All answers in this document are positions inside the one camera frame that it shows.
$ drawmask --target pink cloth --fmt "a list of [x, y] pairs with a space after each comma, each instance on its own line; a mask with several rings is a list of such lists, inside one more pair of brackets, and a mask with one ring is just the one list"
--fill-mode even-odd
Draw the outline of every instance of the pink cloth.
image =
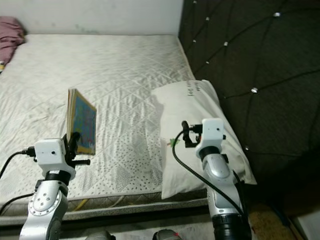
[[16, 48], [25, 42], [24, 30], [12, 16], [0, 16], [0, 61], [10, 62]]

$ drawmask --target book cover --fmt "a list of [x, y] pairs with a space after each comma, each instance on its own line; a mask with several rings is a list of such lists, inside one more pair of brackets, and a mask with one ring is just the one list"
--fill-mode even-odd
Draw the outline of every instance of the book cover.
[[76, 88], [69, 89], [67, 139], [71, 133], [80, 133], [77, 154], [96, 154], [96, 116], [96, 108]]

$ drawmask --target tufted headboard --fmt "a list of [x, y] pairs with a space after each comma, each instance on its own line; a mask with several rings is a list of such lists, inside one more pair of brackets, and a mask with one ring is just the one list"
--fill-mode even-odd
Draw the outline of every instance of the tufted headboard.
[[185, 0], [179, 39], [260, 186], [319, 178], [320, 1]]

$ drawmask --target white pillowcase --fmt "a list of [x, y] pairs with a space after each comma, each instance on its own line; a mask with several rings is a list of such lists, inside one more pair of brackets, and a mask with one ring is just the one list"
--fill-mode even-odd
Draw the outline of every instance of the white pillowcase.
[[[152, 94], [157, 100], [156, 104], [160, 104], [159, 109], [163, 110], [160, 118], [162, 199], [206, 187], [177, 163], [172, 155], [172, 143], [182, 130], [183, 120], [186, 120], [189, 125], [194, 125], [201, 124], [205, 118], [221, 118], [226, 135], [226, 140], [222, 141], [222, 153], [227, 154], [230, 168], [235, 170], [245, 183], [257, 184], [248, 159], [220, 108], [218, 96], [210, 82], [189, 80], [171, 83], [154, 89]], [[190, 135], [190, 137], [195, 142], [195, 136]], [[202, 163], [196, 157], [195, 148], [185, 148], [182, 137], [175, 146], [175, 150], [184, 163], [203, 174]]]

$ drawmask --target white quilted mattress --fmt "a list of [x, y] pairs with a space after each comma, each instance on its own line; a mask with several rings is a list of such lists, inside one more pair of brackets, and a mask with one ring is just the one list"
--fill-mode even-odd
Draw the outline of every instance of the white quilted mattress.
[[[77, 88], [97, 108], [96, 155], [76, 168], [68, 199], [160, 192], [150, 93], [189, 79], [175, 36], [27, 35], [0, 75], [0, 166], [15, 151], [64, 135], [68, 88]], [[0, 180], [0, 205], [31, 193], [41, 173], [32, 158], [15, 157]]]

